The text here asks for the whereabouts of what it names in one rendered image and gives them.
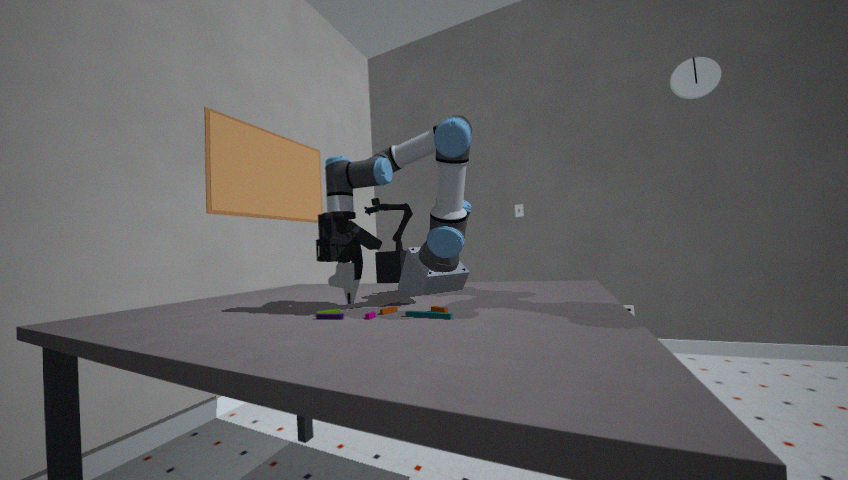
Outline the turquoise rod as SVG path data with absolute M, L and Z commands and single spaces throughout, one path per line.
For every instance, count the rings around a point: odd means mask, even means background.
M 436 318 L 436 319 L 452 319 L 452 313 L 444 312 L 426 312 L 426 311 L 405 311 L 406 317 L 421 317 L 421 318 Z

